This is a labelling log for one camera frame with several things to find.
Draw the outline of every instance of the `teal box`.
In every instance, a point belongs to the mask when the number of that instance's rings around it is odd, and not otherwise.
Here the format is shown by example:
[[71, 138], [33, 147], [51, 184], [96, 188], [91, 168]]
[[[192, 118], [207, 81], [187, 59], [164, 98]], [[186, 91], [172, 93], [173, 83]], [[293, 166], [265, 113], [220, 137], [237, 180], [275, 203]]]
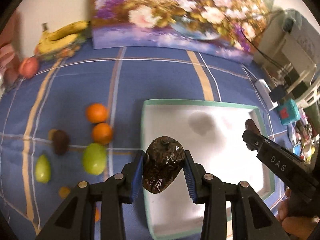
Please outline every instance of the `teal box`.
[[277, 107], [281, 124], [288, 125], [300, 120], [300, 113], [296, 102], [289, 99], [283, 105]]

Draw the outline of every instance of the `red apple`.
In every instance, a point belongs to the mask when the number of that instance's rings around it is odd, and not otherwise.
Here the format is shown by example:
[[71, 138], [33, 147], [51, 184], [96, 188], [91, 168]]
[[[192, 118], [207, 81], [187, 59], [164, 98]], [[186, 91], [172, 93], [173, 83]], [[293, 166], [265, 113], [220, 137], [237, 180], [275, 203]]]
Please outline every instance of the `red apple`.
[[32, 78], [39, 70], [39, 62], [35, 57], [25, 58], [20, 65], [19, 73], [26, 79]]

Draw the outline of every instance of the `banana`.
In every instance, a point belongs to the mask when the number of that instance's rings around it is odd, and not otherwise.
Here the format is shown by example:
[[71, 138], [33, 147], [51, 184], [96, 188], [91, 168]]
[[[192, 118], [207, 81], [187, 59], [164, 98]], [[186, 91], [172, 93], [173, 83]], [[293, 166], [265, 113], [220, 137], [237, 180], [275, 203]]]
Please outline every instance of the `banana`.
[[70, 34], [57, 41], [50, 41], [49, 38], [40, 40], [38, 44], [39, 52], [40, 54], [46, 54], [59, 49], [63, 49], [68, 44], [73, 43], [78, 38], [78, 36], [79, 34]]
[[79, 21], [70, 23], [67, 26], [64, 26], [57, 31], [49, 34], [49, 40], [50, 41], [57, 41], [62, 39], [63, 37], [66, 37], [70, 34], [76, 34], [83, 30], [85, 30], [88, 27], [87, 21]]

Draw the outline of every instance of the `green pear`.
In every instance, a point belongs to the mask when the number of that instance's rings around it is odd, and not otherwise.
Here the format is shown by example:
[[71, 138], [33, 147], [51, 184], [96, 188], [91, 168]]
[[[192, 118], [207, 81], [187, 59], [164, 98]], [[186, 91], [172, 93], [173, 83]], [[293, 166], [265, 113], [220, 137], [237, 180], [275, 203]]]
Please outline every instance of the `green pear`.
[[84, 170], [92, 175], [100, 175], [106, 167], [105, 148], [99, 143], [91, 143], [84, 150], [82, 164]]
[[36, 181], [47, 183], [51, 179], [51, 166], [45, 154], [42, 154], [36, 163]]

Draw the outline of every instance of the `white tray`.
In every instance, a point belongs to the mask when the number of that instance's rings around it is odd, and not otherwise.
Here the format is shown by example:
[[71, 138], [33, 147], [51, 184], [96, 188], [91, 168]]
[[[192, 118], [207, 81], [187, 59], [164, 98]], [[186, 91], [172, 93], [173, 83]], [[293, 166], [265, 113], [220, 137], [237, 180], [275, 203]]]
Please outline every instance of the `white tray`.
[[[144, 102], [141, 145], [166, 135], [189, 150], [195, 163], [222, 181], [250, 183], [262, 199], [274, 190], [274, 174], [249, 151], [242, 140], [245, 121], [253, 119], [262, 135], [266, 130], [256, 106], [198, 100], [153, 99]], [[144, 190], [149, 231], [154, 240], [168, 240], [201, 232], [204, 204], [190, 199], [183, 170], [166, 190]], [[230, 214], [230, 203], [226, 203]]]

